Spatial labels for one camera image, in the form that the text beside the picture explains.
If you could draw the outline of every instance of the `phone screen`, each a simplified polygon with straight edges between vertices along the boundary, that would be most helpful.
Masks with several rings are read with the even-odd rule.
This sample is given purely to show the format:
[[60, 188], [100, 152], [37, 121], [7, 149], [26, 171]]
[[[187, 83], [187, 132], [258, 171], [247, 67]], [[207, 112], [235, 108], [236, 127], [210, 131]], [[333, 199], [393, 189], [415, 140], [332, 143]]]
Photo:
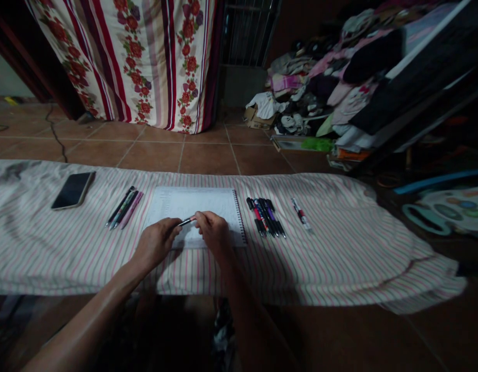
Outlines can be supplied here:
[[70, 175], [53, 202], [52, 209], [70, 207], [79, 203], [90, 175], [91, 173]]

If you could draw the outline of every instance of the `spiral notebook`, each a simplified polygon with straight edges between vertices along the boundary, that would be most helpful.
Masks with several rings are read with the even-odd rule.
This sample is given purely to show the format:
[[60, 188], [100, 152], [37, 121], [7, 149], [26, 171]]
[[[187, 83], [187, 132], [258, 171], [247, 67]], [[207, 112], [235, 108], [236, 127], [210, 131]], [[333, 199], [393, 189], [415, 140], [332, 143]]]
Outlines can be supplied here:
[[[178, 217], [184, 220], [194, 215], [196, 211], [207, 210], [228, 222], [232, 246], [246, 246], [243, 221], [234, 189], [158, 187], [151, 200], [145, 227], [165, 217]], [[182, 227], [172, 249], [206, 248], [203, 237], [199, 235], [195, 225], [196, 222], [191, 222]]]

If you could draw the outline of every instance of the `green object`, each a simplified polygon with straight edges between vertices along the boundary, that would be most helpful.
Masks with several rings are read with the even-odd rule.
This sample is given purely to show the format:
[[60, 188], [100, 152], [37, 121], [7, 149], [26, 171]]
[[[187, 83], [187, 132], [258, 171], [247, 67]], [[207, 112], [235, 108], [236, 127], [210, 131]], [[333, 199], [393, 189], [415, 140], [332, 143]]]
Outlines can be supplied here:
[[332, 118], [333, 113], [331, 113], [330, 116], [323, 122], [322, 126], [318, 129], [315, 137], [322, 137], [324, 135], [329, 134], [330, 132], [333, 132]]
[[333, 148], [331, 139], [328, 138], [307, 138], [302, 144], [301, 148], [330, 152]]

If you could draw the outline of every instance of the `pen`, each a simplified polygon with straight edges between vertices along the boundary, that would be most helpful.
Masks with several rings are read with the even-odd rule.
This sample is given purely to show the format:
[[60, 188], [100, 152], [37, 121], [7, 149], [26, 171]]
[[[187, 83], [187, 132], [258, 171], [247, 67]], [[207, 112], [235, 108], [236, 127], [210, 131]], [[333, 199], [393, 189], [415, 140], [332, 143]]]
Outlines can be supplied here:
[[305, 213], [302, 211], [302, 209], [299, 207], [296, 199], [294, 198], [291, 198], [291, 201], [292, 201], [292, 205], [294, 207], [294, 210], [296, 211], [297, 213], [297, 216], [299, 217], [299, 220], [301, 221], [302, 225], [304, 226], [304, 228], [306, 230], [311, 230], [311, 226], [310, 224], [308, 223], [308, 219], [306, 218], [306, 215]]
[[135, 189], [134, 186], [131, 186], [129, 188], [129, 190], [125, 193], [125, 196], [124, 196], [124, 199], [122, 199], [122, 201], [119, 203], [119, 205], [117, 206], [117, 208], [115, 208], [114, 212], [111, 214], [110, 218], [108, 219], [108, 221], [106, 222], [105, 224], [105, 227], [108, 227], [110, 226], [110, 223], [114, 220], [115, 216], [117, 215], [117, 212], [119, 211], [120, 207], [122, 207], [122, 204], [124, 203], [124, 201], [127, 199], [127, 196], [130, 194], [131, 191], [133, 191]]
[[134, 202], [134, 200], [136, 200], [137, 194], [139, 194], [139, 191], [137, 191], [137, 190], [134, 191], [131, 198], [129, 199], [129, 202], [127, 203], [125, 208], [122, 210], [122, 213], [120, 214], [120, 216], [115, 221], [115, 227], [117, 227], [118, 225], [120, 225], [122, 223], [122, 221], [124, 220], [125, 215], [127, 214], [127, 212], [129, 212], [129, 209], [131, 208], [132, 203]]
[[260, 220], [255, 220], [254, 223], [256, 223], [256, 228], [258, 229], [258, 232], [260, 233], [261, 237], [265, 237], [265, 233], [263, 232], [263, 224], [261, 223]]
[[256, 210], [258, 210], [258, 214], [260, 215], [261, 221], [263, 221], [263, 224], [265, 225], [265, 230], [270, 233], [270, 235], [274, 236], [274, 232], [271, 229], [270, 223], [268, 223], [268, 219], [265, 218], [264, 213], [262, 212], [262, 208], [260, 206], [260, 203], [258, 199], [255, 199], [254, 201], [254, 206], [256, 207]]
[[261, 218], [260, 211], [258, 210], [258, 208], [256, 208], [256, 206], [254, 207], [253, 210], [254, 210], [254, 213], [256, 215], [257, 220], [260, 222], [260, 225], [262, 226], [262, 230], [265, 232], [265, 235], [266, 235], [266, 232], [268, 231], [268, 229], [265, 225], [264, 220]]
[[277, 225], [272, 221], [271, 216], [268, 214], [267, 205], [265, 199], [259, 198], [258, 202], [262, 209], [263, 215], [265, 216], [266, 222], [270, 228], [270, 233], [275, 234], [277, 238], [279, 237], [279, 231], [277, 229]]
[[192, 221], [195, 221], [196, 220], [196, 216], [191, 216], [189, 218], [186, 218], [184, 221], [182, 221], [179, 225], [177, 226], [184, 226], [184, 225], [187, 225], [188, 223], [192, 222]]
[[127, 223], [129, 222], [129, 220], [131, 219], [132, 217], [132, 214], [134, 213], [134, 210], [136, 209], [137, 205], [139, 204], [139, 201], [141, 200], [142, 196], [144, 194], [140, 191], [139, 194], [137, 194], [136, 198], [134, 199], [134, 202], [132, 203], [131, 205], [131, 209], [129, 210], [129, 212], [125, 215], [124, 219], [122, 220], [122, 223], [120, 224], [121, 225], [121, 230], [124, 230], [124, 227], [127, 226]]
[[282, 234], [282, 236], [287, 239], [287, 236], [285, 236], [285, 231], [284, 229], [282, 228], [282, 225], [280, 224], [280, 221], [279, 220], [276, 220], [275, 219], [275, 216], [274, 216], [274, 213], [272, 212], [272, 201], [270, 199], [263, 199], [264, 201], [264, 204], [266, 205], [266, 209], [268, 211], [268, 215], [270, 216], [270, 219], [272, 220], [272, 223], [275, 225], [275, 227], [277, 228], [277, 231]]
[[120, 207], [120, 209], [118, 210], [117, 214], [115, 215], [115, 218], [114, 220], [111, 222], [111, 226], [110, 226], [110, 230], [113, 230], [115, 228], [115, 224], [117, 223], [117, 221], [119, 220], [119, 217], [120, 215], [123, 213], [124, 211], [124, 208], [126, 207], [126, 205], [129, 203], [129, 201], [132, 199], [132, 195], [134, 194], [134, 190], [131, 191], [131, 193], [127, 196], [127, 198], [125, 198], [124, 202], [122, 203], [122, 206]]

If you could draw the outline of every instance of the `striped bedsheet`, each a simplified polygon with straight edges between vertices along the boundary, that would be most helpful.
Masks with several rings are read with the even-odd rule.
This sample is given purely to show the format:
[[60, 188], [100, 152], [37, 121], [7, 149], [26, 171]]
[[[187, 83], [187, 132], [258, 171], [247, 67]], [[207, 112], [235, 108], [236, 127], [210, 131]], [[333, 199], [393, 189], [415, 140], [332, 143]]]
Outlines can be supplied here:
[[[84, 204], [52, 211], [69, 174], [96, 171]], [[104, 224], [134, 185], [145, 193], [124, 230]], [[411, 313], [466, 286], [457, 262], [378, 206], [367, 185], [331, 174], [207, 176], [151, 173], [44, 161], [0, 160], [0, 294], [74, 295], [98, 291], [136, 249], [158, 186], [237, 191], [248, 247], [236, 254], [254, 290], [277, 305], [379, 303]], [[261, 238], [247, 196], [273, 201], [287, 239]], [[303, 207], [307, 233], [291, 205]], [[142, 283], [166, 295], [226, 296], [208, 250], [172, 251]]]

